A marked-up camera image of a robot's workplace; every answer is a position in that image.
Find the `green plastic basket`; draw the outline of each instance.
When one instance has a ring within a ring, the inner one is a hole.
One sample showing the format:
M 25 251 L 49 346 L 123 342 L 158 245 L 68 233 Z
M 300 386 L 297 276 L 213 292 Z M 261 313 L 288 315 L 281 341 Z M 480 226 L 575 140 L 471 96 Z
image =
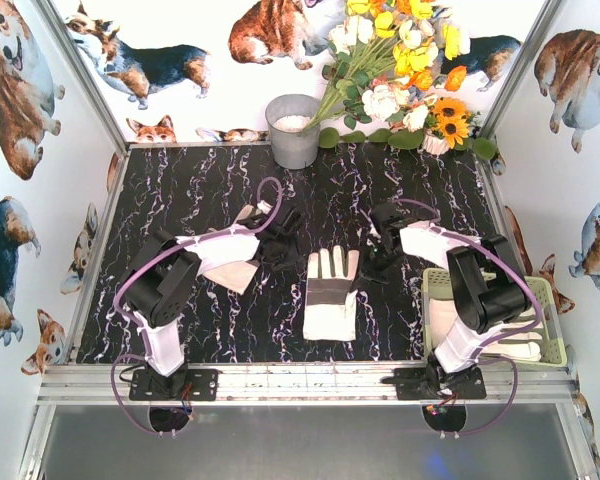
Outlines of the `green plastic basket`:
M 485 274 L 485 279 L 494 277 L 493 274 Z M 433 350 L 433 340 L 431 337 L 431 326 L 429 323 L 429 300 L 452 300 L 451 279 L 449 272 L 440 268 L 427 268 L 423 275 L 422 284 L 422 302 L 424 311 L 424 353 L 425 357 Z M 544 318 L 542 325 L 538 325 L 534 332 L 542 335 L 540 344 L 540 354 L 542 358 L 539 362 L 516 360 L 517 364 L 529 365 L 539 369 L 546 367 L 564 367 L 567 364 L 567 353 L 564 349 L 564 340 L 560 331 L 558 322 L 558 313 L 553 301 L 551 286 L 544 278 L 525 277 L 525 281 L 531 288 L 538 302 L 542 306 Z

